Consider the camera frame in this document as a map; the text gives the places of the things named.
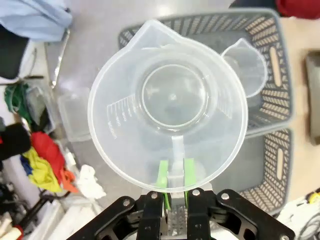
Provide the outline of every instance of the transparent measuring jug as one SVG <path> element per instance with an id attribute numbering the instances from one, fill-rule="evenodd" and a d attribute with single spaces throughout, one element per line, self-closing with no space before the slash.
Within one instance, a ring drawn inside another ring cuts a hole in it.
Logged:
<path id="1" fill-rule="evenodd" d="M 236 73 L 218 53 L 149 20 L 97 75 L 88 124 L 120 176 L 149 190 L 181 192 L 233 161 L 248 107 Z"/>
<path id="2" fill-rule="evenodd" d="M 247 40 L 240 38 L 222 56 L 238 75 L 247 98 L 264 88 L 268 79 L 266 60 Z"/>

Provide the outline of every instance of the gray plastic basket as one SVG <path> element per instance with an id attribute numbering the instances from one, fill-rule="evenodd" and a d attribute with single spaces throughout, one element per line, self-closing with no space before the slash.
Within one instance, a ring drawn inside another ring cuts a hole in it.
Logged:
<path id="1" fill-rule="evenodd" d="M 260 94 L 247 99 L 247 135 L 271 132 L 288 124 L 293 114 L 291 78 L 279 18 L 274 11 L 230 9 L 160 21 L 220 54 L 240 38 L 248 40 L 266 60 L 268 81 Z M 118 36 L 119 47 L 125 47 L 140 27 L 123 30 Z"/>
<path id="2" fill-rule="evenodd" d="M 233 189 L 262 210 L 278 212 L 288 197 L 292 145 L 289 129 L 246 138 L 231 165 L 211 181 L 213 191 Z"/>

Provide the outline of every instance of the yellow cloth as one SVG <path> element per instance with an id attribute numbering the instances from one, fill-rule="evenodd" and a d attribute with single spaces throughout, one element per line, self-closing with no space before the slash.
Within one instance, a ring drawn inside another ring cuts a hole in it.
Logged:
<path id="1" fill-rule="evenodd" d="M 28 178 L 33 184 L 53 193 L 62 191 L 50 163 L 42 157 L 39 157 L 33 147 L 31 147 L 29 151 L 25 152 L 23 156 L 29 159 L 32 174 L 30 174 Z"/>

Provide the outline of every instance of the dark red object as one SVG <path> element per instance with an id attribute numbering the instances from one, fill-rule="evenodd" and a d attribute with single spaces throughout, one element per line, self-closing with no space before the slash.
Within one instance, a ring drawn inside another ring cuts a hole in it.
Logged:
<path id="1" fill-rule="evenodd" d="M 278 11 L 286 17 L 320 18 L 320 0 L 276 0 Z"/>
<path id="2" fill-rule="evenodd" d="M 47 160 L 53 170 L 58 183 L 62 181 L 61 170 L 65 165 L 65 158 L 61 154 L 57 144 L 45 133 L 34 132 L 31 134 L 31 144 L 39 157 Z"/>

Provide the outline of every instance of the light blue fabric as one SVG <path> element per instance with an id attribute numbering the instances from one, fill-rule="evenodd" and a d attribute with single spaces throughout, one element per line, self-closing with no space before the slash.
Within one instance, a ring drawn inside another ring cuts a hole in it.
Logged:
<path id="1" fill-rule="evenodd" d="M 0 24 L 33 41 L 57 42 L 72 22 L 63 0 L 0 0 Z"/>

